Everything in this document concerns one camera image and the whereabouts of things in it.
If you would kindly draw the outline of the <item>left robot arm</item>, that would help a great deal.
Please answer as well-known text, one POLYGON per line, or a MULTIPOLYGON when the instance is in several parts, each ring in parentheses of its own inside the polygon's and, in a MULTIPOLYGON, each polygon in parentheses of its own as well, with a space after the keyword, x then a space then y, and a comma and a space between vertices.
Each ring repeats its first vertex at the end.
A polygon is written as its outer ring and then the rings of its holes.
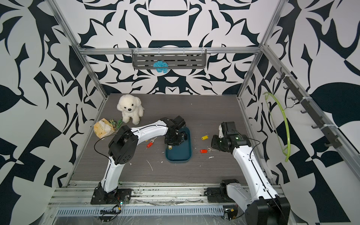
POLYGON ((108 145, 108 166, 99 189, 106 195, 118 188, 125 164, 133 158, 137 146, 146 140, 164 136, 167 146, 181 145, 187 139, 186 132, 180 131, 185 126, 186 122, 181 116, 175 119, 162 118, 142 127, 122 126, 108 145))

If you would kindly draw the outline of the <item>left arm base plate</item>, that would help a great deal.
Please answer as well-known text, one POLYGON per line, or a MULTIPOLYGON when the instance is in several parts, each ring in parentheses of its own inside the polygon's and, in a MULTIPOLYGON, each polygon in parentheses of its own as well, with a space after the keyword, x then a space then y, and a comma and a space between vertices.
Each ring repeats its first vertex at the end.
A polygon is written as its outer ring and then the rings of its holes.
POLYGON ((103 189, 97 187, 94 189, 90 204, 101 205, 128 203, 131 199, 131 194, 132 189, 130 188, 121 188, 109 193, 105 193, 103 189))

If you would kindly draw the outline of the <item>red tag key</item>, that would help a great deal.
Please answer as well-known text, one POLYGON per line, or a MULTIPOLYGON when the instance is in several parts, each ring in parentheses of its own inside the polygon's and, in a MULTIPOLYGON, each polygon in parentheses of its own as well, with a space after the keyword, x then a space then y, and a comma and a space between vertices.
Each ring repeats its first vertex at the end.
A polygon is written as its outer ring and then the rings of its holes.
POLYGON ((214 152, 215 150, 211 149, 211 148, 208 148, 208 149, 201 149, 200 150, 200 153, 201 154, 205 154, 205 153, 211 153, 211 152, 214 152))
POLYGON ((149 143, 147 144, 146 148, 150 148, 150 147, 152 147, 152 146, 153 146, 153 144, 154 144, 154 142, 155 142, 155 140, 156 140, 156 138, 151 139, 151 140, 149 141, 149 143))

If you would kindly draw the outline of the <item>teal plastic storage box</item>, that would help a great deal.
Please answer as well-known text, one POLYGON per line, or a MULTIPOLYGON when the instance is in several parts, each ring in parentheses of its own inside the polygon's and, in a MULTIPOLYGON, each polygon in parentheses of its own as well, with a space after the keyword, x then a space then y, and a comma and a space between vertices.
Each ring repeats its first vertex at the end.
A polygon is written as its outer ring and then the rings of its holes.
POLYGON ((166 159, 170 163, 187 163, 192 157, 191 133, 188 127, 183 127, 180 132, 184 131, 187 140, 184 140, 179 146, 173 146, 172 149, 166 148, 166 159))

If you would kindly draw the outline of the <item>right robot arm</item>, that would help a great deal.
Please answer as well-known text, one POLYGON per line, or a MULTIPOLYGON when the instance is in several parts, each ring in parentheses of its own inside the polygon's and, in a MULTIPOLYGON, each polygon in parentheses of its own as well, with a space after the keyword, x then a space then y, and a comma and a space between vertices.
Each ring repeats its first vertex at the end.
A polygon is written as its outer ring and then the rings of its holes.
POLYGON ((239 164, 248 190, 239 183, 226 182, 226 195, 243 211, 248 225, 286 225, 291 206, 286 197, 280 197, 268 181, 256 157, 251 138, 240 134, 234 122, 220 124, 219 134, 211 141, 212 148, 229 152, 239 164))

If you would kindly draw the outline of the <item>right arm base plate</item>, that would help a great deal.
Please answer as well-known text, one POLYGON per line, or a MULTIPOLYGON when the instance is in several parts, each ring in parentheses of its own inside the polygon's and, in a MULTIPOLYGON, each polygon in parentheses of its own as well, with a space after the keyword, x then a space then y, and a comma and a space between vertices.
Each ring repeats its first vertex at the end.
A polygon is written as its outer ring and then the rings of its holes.
POLYGON ((219 187, 208 187, 204 195, 210 203, 235 203, 227 194, 227 185, 231 183, 239 183, 237 179, 222 180, 219 187))

